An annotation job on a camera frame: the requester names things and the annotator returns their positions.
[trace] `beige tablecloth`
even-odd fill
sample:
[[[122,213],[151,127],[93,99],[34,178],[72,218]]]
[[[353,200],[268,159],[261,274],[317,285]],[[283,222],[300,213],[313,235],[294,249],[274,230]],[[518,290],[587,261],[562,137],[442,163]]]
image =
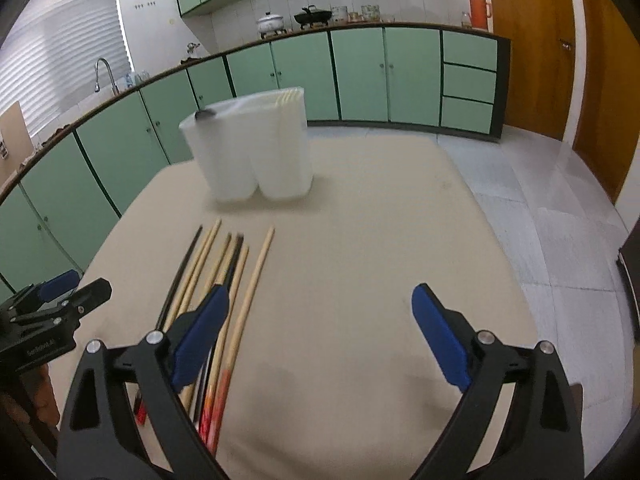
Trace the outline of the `beige tablecloth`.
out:
[[[151,330],[197,226],[243,232],[251,251],[276,227],[240,349],[218,459],[234,479],[407,479],[460,394],[447,384],[411,313],[427,282],[447,308],[508,344],[536,330],[513,271],[447,155],[419,136],[315,139],[310,194],[217,205],[194,162],[167,168],[105,241],[83,283],[111,301],[82,320],[78,348],[51,365],[62,407],[94,337],[133,344]],[[508,409],[505,388],[475,465]],[[164,458],[149,424],[144,439]]]

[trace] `blue gripper pad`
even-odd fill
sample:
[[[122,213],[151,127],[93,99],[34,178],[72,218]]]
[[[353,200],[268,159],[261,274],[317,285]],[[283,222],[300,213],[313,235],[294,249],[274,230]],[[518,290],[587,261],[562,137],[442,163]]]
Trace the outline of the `blue gripper pad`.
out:
[[[80,274],[76,270],[68,270],[64,274],[40,285],[38,298],[43,303],[49,303],[66,292],[74,290],[80,283]]]
[[[228,311],[229,294],[225,287],[217,286],[195,312],[183,314],[194,315],[194,321],[175,348],[171,384],[176,392],[195,382],[209,351],[218,340]]]
[[[445,379],[464,393],[471,384],[464,347],[454,335],[433,299],[421,285],[414,288],[411,303],[415,320],[435,355]]]

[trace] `orange thermos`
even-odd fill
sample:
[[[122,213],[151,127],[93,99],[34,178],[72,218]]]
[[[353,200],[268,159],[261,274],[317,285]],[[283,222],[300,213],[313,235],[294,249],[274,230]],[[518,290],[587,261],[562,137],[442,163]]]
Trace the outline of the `orange thermos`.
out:
[[[469,0],[471,5],[471,26],[489,30],[488,19],[494,15],[492,6],[487,0]]]

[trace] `window blind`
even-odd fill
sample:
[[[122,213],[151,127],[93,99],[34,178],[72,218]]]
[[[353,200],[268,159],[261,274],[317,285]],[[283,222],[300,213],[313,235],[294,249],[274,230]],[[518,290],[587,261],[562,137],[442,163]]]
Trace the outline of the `window blind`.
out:
[[[20,101],[33,136],[94,92],[99,57],[116,79],[131,70],[116,0],[30,0],[0,48],[0,113]]]

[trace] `floor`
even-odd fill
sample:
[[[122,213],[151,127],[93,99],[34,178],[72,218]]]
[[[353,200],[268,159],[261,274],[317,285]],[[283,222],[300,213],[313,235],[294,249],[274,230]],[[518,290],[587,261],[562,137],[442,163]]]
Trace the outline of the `floor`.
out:
[[[407,134],[310,128],[312,136]],[[571,148],[505,126],[500,144],[435,134],[473,192],[513,266],[540,339],[556,345],[570,383],[584,387],[586,473],[631,414],[633,333],[616,259],[627,231]]]

